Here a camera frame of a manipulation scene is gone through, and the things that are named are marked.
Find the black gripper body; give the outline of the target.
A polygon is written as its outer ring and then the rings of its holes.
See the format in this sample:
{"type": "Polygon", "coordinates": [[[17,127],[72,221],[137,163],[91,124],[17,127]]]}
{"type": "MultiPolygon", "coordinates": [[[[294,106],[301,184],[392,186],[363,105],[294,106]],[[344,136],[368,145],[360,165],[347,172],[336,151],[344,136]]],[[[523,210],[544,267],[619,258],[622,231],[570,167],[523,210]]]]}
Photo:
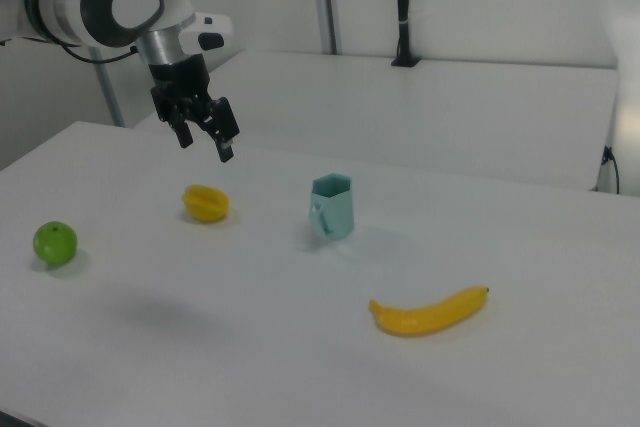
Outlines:
{"type": "Polygon", "coordinates": [[[156,112],[172,129],[178,117],[196,124],[213,139],[238,135],[238,124],[226,97],[213,99],[208,91],[210,76],[203,55],[169,65],[149,67],[155,86],[151,89],[156,112]]]}

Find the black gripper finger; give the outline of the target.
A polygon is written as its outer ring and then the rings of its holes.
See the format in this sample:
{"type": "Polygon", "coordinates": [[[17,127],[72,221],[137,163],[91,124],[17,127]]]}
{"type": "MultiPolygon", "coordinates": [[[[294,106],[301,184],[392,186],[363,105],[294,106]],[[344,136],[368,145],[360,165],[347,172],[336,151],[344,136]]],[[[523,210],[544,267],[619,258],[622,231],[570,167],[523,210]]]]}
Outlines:
{"type": "Polygon", "coordinates": [[[232,139],[227,139],[221,134],[217,133],[214,136],[214,142],[219,155],[219,159],[222,163],[226,163],[234,157],[232,139]]]}
{"type": "Polygon", "coordinates": [[[178,117],[174,120],[172,122],[172,130],[175,133],[181,148],[186,149],[193,144],[191,130],[184,118],[178,117]]]}

